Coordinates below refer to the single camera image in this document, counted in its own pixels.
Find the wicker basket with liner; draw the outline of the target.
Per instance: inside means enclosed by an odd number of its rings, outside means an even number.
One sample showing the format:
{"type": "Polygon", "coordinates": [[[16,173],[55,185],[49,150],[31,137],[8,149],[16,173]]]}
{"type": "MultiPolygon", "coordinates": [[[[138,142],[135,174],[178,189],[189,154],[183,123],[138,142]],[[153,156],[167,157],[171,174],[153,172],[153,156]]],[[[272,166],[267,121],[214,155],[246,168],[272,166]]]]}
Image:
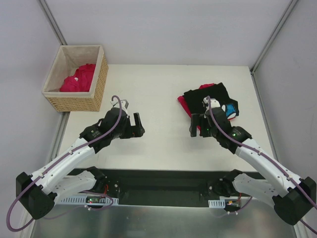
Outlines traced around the wicker basket with liner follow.
{"type": "Polygon", "coordinates": [[[98,112],[107,72],[101,45],[60,46],[42,93],[58,112],[98,112]]]}

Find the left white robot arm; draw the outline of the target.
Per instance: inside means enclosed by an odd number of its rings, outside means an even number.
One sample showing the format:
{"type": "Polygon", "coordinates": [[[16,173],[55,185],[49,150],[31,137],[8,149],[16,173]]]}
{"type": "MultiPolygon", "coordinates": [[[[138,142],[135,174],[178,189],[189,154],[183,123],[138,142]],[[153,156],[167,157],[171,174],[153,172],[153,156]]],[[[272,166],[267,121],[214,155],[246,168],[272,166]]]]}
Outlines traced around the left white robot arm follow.
{"type": "Polygon", "coordinates": [[[142,137],[145,129],[140,116],[134,113],[133,117],[135,125],[131,125],[125,111],[112,108],[103,119],[86,127],[61,156],[31,175],[22,172],[17,176],[16,196],[33,219],[43,218],[59,201],[78,192],[105,193],[106,177],[95,166],[76,176],[66,176],[85,159],[109,146],[112,140],[142,137]]]}

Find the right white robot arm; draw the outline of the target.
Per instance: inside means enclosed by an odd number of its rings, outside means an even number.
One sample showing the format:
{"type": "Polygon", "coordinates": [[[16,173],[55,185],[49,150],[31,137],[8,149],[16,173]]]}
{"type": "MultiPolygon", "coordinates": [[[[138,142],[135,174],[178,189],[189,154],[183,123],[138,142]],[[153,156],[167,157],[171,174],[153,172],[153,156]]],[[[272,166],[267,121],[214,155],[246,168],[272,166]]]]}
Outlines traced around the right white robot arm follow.
{"type": "Polygon", "coordinates": [[[302,178],[268,156],[252,136],[240,126],[232,126],[220,108],[193,114],[191,137],[213,137],[221,147],[250,164],[266,180],[258,181],[234,170],[223,183],[227,195],[245,193],[274,209],[287,224],[295,225],[317,206],[317,183],[302,178]]]}

